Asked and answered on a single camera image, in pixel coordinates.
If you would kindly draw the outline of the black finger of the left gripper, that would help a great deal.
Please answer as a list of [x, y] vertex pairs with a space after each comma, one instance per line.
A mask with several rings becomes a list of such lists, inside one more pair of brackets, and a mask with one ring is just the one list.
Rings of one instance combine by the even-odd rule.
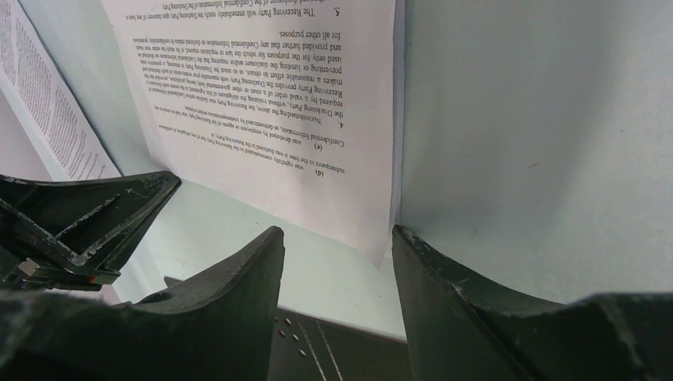
[[113, 284], [181, 184], [169, 171], [64, 182], [2, 175], [1, 287]]

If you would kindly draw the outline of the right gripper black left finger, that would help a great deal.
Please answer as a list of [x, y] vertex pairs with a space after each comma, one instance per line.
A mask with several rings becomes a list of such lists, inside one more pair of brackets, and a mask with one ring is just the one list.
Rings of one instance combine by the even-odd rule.
[[4, 380], [264, 380], [283, 273], [272, 226], [137, 303], [1, 293]]

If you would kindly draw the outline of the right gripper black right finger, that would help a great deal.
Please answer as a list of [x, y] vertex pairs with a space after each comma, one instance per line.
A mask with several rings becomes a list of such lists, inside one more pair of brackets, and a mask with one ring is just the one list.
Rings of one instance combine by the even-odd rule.
[[512, 290], [392, 231], [416, 380], [669, 380], [672, 296], [601, 293], [568, 304]]

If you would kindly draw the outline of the red and black file folder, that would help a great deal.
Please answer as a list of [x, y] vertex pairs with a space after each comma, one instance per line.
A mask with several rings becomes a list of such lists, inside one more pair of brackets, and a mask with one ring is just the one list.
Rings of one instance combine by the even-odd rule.
[[406, 344], [278, 308], [281, 233], [239, 268], [222, 261], [133, 307], [118, 380], [410, 380]]

